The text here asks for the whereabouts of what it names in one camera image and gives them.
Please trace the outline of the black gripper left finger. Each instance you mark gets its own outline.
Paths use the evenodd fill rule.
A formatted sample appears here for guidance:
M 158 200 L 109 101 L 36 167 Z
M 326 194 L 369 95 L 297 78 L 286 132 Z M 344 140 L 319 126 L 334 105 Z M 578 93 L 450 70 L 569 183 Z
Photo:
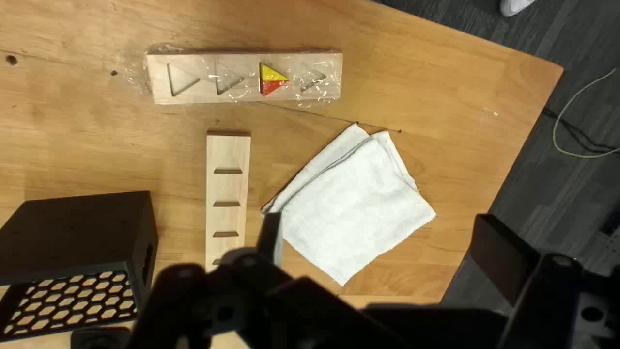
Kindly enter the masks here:
M 264 218 L 259 245 L 233 249 L 208 272 L 200 264 L 166 268 L 131 336 L 131 349 L 212 349 L 222 334 L 257 332 L 266 295 L 292 282 L 278 264 L 280 214 Z

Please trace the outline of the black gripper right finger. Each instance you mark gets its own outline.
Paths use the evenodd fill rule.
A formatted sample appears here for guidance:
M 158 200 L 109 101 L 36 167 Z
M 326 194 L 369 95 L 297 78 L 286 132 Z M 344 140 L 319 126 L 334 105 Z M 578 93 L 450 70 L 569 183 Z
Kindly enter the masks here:
M 538 250 L 493 214 L 476 218 L 470 256 L 512 305 L 499 349 L 620 349 L 619 268 Z

